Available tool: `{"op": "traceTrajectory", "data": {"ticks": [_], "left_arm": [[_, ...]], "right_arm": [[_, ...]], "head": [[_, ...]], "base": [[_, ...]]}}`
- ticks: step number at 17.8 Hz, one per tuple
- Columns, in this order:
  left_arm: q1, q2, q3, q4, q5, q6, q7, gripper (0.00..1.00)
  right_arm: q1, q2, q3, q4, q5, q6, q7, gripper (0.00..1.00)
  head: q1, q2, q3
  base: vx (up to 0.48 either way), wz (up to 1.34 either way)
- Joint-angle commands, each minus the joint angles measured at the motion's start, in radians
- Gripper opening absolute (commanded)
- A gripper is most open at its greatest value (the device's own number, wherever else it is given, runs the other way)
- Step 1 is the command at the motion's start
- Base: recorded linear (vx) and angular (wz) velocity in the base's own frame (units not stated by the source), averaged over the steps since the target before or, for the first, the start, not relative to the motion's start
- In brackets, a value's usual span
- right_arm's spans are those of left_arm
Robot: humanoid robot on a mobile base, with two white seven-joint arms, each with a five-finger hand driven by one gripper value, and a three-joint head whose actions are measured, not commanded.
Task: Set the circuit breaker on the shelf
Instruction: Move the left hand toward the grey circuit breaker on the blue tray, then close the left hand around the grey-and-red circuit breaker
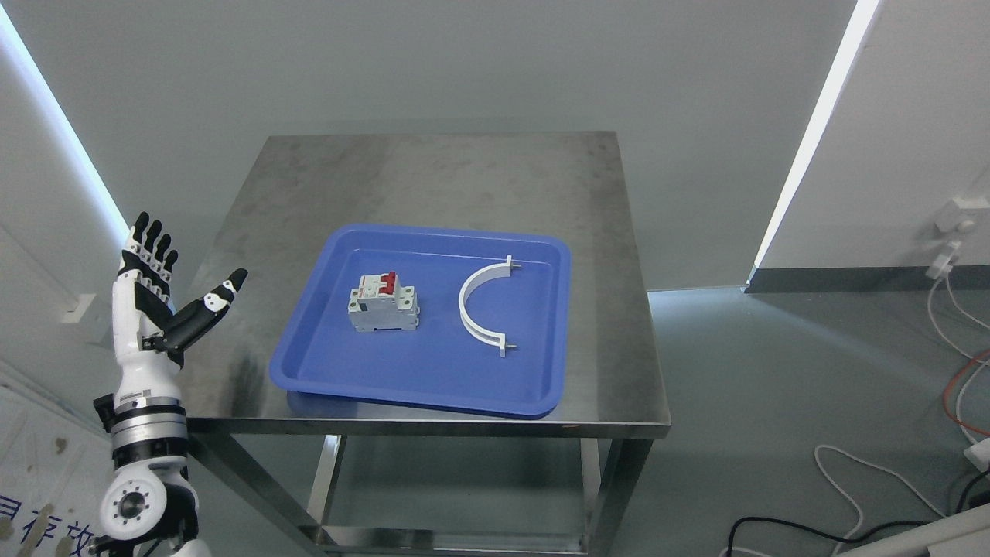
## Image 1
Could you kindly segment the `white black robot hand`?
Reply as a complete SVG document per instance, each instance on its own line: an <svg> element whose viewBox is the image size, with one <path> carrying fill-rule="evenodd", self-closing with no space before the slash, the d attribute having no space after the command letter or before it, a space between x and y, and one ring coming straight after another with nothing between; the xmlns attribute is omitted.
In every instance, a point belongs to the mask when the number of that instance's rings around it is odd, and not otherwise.
<svg viewBox="0 0 990 557"><path fill-rule="evenodd" d="M112 285L114 356L121 368L117 405L141 396L179 401L184 353L226 316L248 277L247 269L234 269L216 288L174 311L171 279L177 261L162 222L139 213L121 247Z"/></svg>

